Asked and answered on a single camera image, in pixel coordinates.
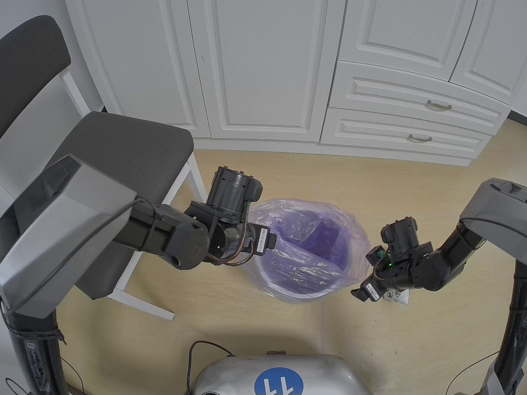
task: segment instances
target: blue circle logo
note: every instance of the blue circle logo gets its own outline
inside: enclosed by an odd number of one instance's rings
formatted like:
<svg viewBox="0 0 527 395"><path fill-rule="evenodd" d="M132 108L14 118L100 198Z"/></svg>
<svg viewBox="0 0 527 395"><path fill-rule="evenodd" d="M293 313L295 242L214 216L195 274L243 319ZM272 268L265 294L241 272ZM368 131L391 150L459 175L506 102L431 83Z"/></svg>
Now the blue circle logo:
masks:
<svg viewBox="0 0 527 395"><path fill-rule="evenodd" d="M275 367L261 373L254 383L256 395L302 395L304 382L291 369Z"/></svg>

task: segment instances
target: gray seat cushion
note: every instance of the gray seat cushion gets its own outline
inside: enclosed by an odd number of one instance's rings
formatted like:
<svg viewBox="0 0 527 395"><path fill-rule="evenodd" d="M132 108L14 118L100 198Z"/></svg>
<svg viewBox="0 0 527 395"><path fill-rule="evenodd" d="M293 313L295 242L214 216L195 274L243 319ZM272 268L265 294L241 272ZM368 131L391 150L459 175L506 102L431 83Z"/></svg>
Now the gray seat cushion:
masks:
<svg viewBox="0 0 527 395"><path fill-rule="evenodd" d="M62 142L48 165L72 154L160 204L194 150L188 130L162 123L91 112ZM133 250L115 243L99 255L77 282L88 297L111 294Z"/></svg>

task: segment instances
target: purple plastic bag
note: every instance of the purple plastic bag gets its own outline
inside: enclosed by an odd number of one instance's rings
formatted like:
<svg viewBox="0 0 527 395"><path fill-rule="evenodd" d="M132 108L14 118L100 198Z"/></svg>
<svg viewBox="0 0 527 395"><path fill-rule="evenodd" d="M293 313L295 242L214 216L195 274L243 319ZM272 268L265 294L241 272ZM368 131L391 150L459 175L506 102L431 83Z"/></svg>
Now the purple plastic bag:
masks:
<svg viewBox="0 0 527 395"><path fill-rule="evenodd" d="M273 199L252 207L249 221L277 234L274 250L243 266L271 297L313 301L366 278L368 236L352 214L334 205Z"/></svg>

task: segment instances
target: floor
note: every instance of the floor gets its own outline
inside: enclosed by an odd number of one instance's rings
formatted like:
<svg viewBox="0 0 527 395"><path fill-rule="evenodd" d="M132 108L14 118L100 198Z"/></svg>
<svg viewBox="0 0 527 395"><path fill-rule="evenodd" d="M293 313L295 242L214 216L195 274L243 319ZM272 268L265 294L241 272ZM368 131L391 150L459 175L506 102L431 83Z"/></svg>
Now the floor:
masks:
<svg viewBox="0 0 527 395"><path fill-rule="evenodd" d="M420 241L438 247L480 182L499 177L527 184L526 153L527 127L507 120L469 167L261 152L196 151L195 157L206 187L216 168L228 165L262 182L262 201L321 201L355 214L373 246L385 224L412 215ZM185 186L173 206L184 209L190 200ZM513 258L487 243L449 286L413 290L408 306L361 303L349 289L323 301L287 304L253 288L241 268L203 264L183 272L147 254L127 291L171 310L174 321L110 299L91 301L74 288L58 308L68 342L61 350L93 395L182 395L188 348L198 339L240 356L336 354L376 395L442 395L459 371L500 348L513 270ZM222 357L214 347L196 348L194 376ZM491 361L463 373L449 394L477 392ZM67 366L65 373L77 382ZM527 394L525 380L518 395Z"/></svg>

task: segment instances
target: drawer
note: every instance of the drawer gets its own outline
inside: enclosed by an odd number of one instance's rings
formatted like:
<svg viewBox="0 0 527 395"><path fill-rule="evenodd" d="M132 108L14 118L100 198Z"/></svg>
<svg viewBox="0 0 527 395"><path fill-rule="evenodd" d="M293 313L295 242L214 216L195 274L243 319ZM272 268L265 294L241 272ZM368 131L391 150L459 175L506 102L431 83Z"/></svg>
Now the drawer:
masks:
<svg viewBox="0 0 527 395"><path fill-rule="evenodd" d="M329 108L321 143L476 158L491 135L415 118Z"/></svg>
<svg viewBox="0 0 527 395"><path fill-rule="evenodd" d="M429 120L492 135L511 110L501 101L449 82L342 61L337 62L329 106Z"/></svg>

